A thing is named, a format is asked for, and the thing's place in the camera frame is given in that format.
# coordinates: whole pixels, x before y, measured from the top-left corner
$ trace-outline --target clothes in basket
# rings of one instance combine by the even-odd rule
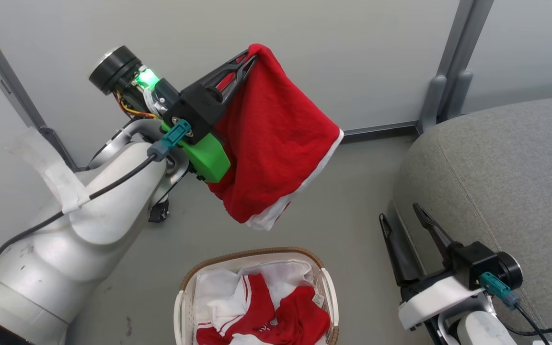
[[[298,260],[202,273],[193,302],[198,345],[324,344],[329,315],[313,279]]]

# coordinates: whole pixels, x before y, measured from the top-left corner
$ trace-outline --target yellow wire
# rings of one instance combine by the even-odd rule
[[[134,111],[134,110],[131,110],[131,109],[125,107],[125,104],[122,101],[120,92],[117,91],[116,94],[118,95],[118,102],[121,104],[121,107],[123,107],[123,109],[125,109],[126,112],[130,112],[132,114],[136,114],[136,115],[140,115],[140,116],[143,115],[143,114],[146,114],[146,115],[149,115],[152,118],[159,118],[159,116],[157,116],[155,114],[152,114],[152,113],[149,113],[149,112]]]

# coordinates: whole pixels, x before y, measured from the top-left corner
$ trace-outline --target red cloth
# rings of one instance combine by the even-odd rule
[[[243,315],[225,315],[229,321],[217,325],[199,325],[196,340],[199,345],[315,345],[329,330],[329,315],[313,301],[311,286],[297,287],[280,301],[274,312],[272,299],[262,275],[244,276],[244,295],[230,299],[235,306],[247,304]]]
[[[269,48],[248,50],[258,59],[217,124],[231,168],[208,186],[235,220],[269,230],[343,133],[289,80]]]

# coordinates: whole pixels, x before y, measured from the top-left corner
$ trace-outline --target green block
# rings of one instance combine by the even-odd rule
[[[161,123],[165,131],[170,127],[165,122]],[[208,134],[195,145],[190,145],[184,140],[178,142],[190,162],[195,166],[197,175],[204,177],[207,183],[219,183],[227,170],[230,169],[230,159],[225,154],[223,146],[213,135]]]

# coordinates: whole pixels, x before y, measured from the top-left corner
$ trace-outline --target cable connector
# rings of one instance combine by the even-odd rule
[[[147,155],[155,155],[155,161],[164,160],[169,152],[191,131],[191,125],[185,120],[178,120],[178,122],[167,131],[158,142],[152,144],[147,150]]]
[[[511,292],[508,285],[489,272],[480,276],[480,286],[488,293],[501,299],[509,310],[515,310],[515,304],[521,302],[521,298]]]

